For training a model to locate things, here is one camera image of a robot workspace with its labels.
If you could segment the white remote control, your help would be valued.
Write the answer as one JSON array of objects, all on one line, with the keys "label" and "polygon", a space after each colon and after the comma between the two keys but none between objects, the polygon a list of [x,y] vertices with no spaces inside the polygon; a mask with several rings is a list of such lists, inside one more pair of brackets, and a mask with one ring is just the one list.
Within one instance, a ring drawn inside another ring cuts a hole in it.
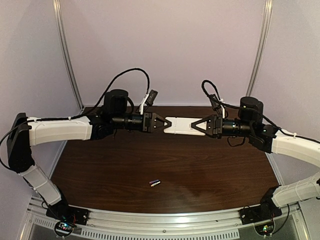
[{"label": "white remote control", "polygon": [[171,126],[163,130],[165,134],[194,136],[205,135],[205,133],[192,128],[192,123],[201,120],[201,118],[166,117],[165,119],[171,122]]}]

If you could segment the purple AAA battery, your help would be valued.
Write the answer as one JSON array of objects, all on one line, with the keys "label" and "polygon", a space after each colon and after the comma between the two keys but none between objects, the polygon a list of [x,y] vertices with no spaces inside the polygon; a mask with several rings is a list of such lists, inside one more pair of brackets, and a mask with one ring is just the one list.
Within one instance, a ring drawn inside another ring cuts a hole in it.
[{"label": "purple AAA battery", "polygon": [[152,185],[152,184],[158,183],[159,181],[160,181],[159,179],[156,179],[156,180],[150,181],[149,184]]}]

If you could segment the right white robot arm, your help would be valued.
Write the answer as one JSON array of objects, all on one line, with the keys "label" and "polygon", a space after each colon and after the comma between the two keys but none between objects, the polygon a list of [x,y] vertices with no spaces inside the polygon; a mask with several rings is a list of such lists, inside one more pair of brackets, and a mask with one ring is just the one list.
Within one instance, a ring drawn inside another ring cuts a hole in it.
[{"label": "right white robot arm", "polygon": [[[237,107],[238,118],[225,119],[213,114],[191,123],[191,128],[216,139],[223,136],[247,138],[252,146],[265,153],[289,156],[319,167],[320,142],[289,133],[272,122],[264,124],[263,108],[261,101],[245,96]],[[319,196],[320,174],[315,173],[303,180],[271,188],[260,203],[280,208]]]}]

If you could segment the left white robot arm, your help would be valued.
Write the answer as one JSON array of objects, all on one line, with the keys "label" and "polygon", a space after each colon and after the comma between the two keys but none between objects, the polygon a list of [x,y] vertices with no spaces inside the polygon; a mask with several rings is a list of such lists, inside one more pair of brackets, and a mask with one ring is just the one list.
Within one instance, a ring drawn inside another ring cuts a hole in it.
[{"label": "left white robot arm", "polygon": [[21,175],[50,206],[63,203],[62,193],[49,180],[32,157],[31,147],[59,141],[93,141],[113,135],[116,130],[152,133],[164,130],[172,123],[153,112],[144,112],[144,105],[152,104],[157,92],[147,93],[139,112],[127,112],[131,104],[129,93],[114,89],[103,94],[102,107],[96,114],[91,111],[81,116],[62,118],[27,117],[19,113],[11,130],[4,136],[7,140],[8,164],[6,168]]}]

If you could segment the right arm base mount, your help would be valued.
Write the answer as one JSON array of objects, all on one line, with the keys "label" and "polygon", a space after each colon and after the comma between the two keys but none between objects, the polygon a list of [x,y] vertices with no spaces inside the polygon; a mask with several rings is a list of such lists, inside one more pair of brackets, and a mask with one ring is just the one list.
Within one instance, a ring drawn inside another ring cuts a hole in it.
[{"label": "right arm base mount", "polygon": [[275,217],[281,216],[282,210],[272,200],[277,188],[277,186],[269,188],[261,198],[259,205],[247,205],[238,211],[242,225],[260,223],[254,226],[254,230],[262,237],[269,237],[278,232]]}]

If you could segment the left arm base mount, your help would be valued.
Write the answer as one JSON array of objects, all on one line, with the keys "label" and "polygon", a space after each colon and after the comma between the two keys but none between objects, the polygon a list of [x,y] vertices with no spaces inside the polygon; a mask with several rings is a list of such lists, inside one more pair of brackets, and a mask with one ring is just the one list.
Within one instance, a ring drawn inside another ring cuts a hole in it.
[{"label": "left arm base mount", "polygon": [[46,204],[46,216],[58,220],[53,230],[55,234],[65,239],[70,236],[78,225],[85,226],[89,217],[89,210],[69,205],[65,195],[58,188],[61,201],[54,205]]}]

